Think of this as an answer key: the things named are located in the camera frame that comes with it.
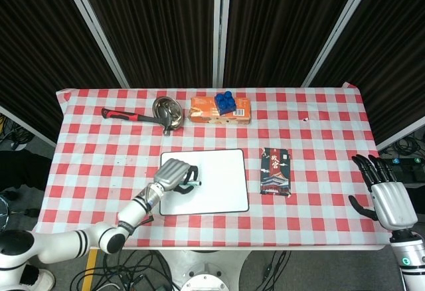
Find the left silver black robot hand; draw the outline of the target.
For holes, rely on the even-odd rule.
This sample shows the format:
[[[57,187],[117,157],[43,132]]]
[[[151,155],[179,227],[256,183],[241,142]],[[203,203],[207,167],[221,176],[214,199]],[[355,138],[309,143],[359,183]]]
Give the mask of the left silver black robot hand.
[[[182,195],[190,193],[198,181],[199,168],[179,159],[167,160],[154,175],[154,182],[162,186],[164,191],[175,191]]]

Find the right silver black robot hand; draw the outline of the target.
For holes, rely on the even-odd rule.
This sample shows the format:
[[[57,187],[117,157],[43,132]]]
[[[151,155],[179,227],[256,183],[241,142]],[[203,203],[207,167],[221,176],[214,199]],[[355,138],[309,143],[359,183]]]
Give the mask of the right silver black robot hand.
[[[397,180],[390,165],[382,158],[357,154],[351,157],[359,168],[374,209],[366,209],[350,195],[349,201],[358,214],[378,221],[388,231],[411,229],[418,217],[404,184]]]

